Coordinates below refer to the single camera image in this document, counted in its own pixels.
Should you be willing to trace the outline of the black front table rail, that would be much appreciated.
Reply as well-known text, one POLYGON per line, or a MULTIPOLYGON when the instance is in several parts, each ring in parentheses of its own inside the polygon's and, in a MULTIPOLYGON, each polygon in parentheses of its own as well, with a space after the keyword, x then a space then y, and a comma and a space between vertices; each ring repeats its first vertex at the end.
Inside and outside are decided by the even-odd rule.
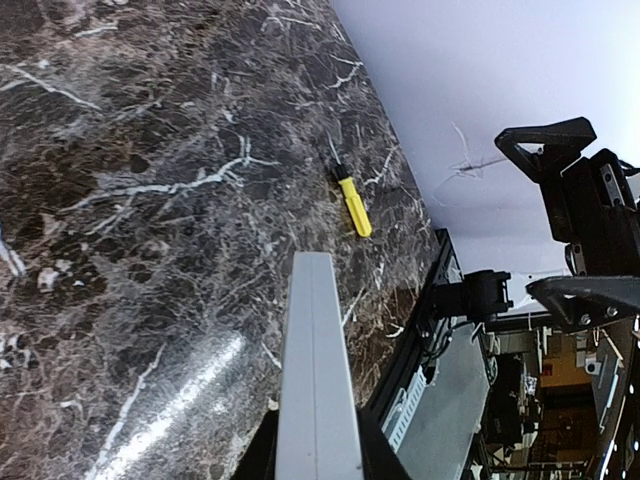
POLYGON ((365 404, 365 410, 377 421, 380 428, 383 427, 400 389, 409 386, 414 372, 422 362, 423 350, 434 349, 434 336, 440 323, 436 319, 434 306, 436 289, 449 283, 447 272, 450 262, 457 261, 449 231, 442 228, 435 234, 436 259, 426 275, 390 360, 365 404))

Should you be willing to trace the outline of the white remote control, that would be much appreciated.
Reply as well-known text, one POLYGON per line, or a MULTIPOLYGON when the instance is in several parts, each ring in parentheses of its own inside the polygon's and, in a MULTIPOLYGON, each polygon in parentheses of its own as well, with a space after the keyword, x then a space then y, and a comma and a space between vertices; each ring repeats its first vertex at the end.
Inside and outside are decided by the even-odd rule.
POLYGON ((294 255, 282 355, 277 479, 362 479, 358 421, 332 257, 294 255))

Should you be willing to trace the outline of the yellow handled screwdriver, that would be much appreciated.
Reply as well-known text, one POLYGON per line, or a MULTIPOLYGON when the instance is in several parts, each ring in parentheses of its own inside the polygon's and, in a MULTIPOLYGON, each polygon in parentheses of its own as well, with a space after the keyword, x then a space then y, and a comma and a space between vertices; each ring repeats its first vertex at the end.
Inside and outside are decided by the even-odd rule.
POLYGON ((373 233, 373 228, 364 202, 357 190, 355 180, 350 174, 348 168, 340 160, 332 135, 329 131, 326 131, 326 136, 332 158, 330 167, 331 175, 341 189, 345 205, 348 209, 356 233, 361 238, 369 238, 373 233))

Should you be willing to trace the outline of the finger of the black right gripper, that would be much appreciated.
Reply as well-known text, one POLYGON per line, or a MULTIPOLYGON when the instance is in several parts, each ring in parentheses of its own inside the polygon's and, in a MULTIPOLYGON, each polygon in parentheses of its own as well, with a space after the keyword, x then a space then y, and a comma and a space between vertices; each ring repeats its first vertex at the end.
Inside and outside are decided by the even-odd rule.
POLYGON ((547 326, 577 333, 628 320, 639 314, 639 278, 556 276, 536 280, 527 293, 548 312, 547 326))
POLYGON ((544 126, 506 128, 494 144, 533 183, 541 185, 578 160, 596 139, 591 122, 578 117, 544 126))

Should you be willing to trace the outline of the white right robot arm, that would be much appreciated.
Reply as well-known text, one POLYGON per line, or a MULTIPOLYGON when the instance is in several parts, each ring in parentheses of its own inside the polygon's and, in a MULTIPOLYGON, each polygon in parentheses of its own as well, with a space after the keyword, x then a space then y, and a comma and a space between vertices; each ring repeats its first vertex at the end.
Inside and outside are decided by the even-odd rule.
POLYGON ((594 384, 601 437, 594 479, 639 476, 638 169, 609 149, 586 156, 596 139, 588 119, 510 127, 500 152, 541 191, 552 237, 568 274, 531 281, 526 291, 557 330, 593 334, 600 363, 594 384))

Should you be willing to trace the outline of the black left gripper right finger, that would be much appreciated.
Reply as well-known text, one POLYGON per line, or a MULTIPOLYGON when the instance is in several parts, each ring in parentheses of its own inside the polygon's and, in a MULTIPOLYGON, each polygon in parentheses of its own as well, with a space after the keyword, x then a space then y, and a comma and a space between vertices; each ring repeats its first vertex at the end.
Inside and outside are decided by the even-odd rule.
POLYGON ((375 416, 364 408, 357 411, 357 419, 364 478, 366 480, 410 480, 375 416))

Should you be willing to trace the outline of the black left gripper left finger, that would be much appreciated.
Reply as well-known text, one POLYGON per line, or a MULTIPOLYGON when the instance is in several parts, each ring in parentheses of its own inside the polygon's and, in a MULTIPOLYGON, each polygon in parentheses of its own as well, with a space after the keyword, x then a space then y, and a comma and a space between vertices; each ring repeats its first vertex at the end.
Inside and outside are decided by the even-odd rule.
POLYGON ((268 411, 239 463, 239 478, 274 480, 279 411, 268 411))

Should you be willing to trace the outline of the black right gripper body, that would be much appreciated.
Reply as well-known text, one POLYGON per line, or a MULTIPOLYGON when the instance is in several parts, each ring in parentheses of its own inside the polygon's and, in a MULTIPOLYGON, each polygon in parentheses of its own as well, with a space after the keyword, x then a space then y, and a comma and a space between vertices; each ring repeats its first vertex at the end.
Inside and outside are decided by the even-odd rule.
POLYGON ((639 275, 639 209, 616 154, 602 149, 562 173, 541 192, 552 237, 565 245, 575 276, 639 275))

